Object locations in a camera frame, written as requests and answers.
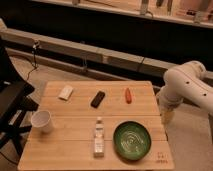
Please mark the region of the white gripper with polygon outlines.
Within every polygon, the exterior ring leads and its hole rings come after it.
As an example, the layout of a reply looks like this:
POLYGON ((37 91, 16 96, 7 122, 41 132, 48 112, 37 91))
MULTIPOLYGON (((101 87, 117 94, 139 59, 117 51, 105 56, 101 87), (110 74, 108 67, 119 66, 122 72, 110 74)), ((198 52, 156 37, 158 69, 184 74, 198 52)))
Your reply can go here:
POLYGON ((158 102, 162 112, 162 123, 168 124, 174 117, 174 108, 181 104, 181 96, 169 87, 162 87, 158 92, 158 102))

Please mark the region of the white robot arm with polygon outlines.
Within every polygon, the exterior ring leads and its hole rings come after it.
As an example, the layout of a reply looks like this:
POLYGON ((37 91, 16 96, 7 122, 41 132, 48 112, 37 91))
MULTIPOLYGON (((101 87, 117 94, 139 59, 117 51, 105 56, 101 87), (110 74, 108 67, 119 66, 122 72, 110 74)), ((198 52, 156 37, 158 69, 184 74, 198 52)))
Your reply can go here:
POLYGON ((203 81, 205 73, 206 68, 199 61, 171 67, 164 73, 165 85, 156 95, 163 124, 173 119, 173 110, 183 99, 190 100, 213 117, 213 87, 203 81))

